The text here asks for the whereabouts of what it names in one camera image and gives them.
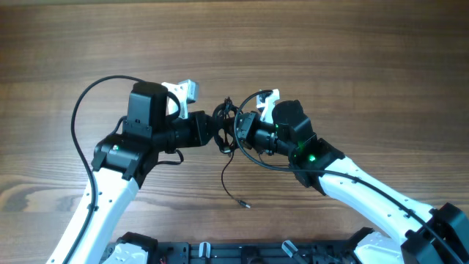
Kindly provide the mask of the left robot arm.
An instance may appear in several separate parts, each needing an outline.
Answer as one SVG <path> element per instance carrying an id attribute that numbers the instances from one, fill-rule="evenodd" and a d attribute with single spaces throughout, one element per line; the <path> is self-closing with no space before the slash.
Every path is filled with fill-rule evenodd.
<path id="1" fill-rule="evenodd" d="M 161 163 L 160 153 L 209 142 L 210 116 L 188 111 L 198 96 L 192 80 L 133 85 L 122 132 L 96 145 L 92 177 L 49 263 L 98 263 L 125 209 Z"/>

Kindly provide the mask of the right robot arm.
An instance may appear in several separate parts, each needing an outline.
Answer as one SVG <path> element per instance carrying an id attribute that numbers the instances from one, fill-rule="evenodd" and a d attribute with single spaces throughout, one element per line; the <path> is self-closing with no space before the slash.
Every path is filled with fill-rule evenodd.
<path id="1" fill-rule="evenodd" d="M 306 188 L 315 188 L 365 216 L 378 230 L 364 228 L 350 239 L 357 263 L 467 263 L 468 218 L 451 203 L 437 209 L 406 197 L 367 174 L 351 158 L 317 138 L 299 101 L 270 109 L 270 120 L 238 111 L 234 139 L 241 150 L 254 148 L 288 158 Z"/>

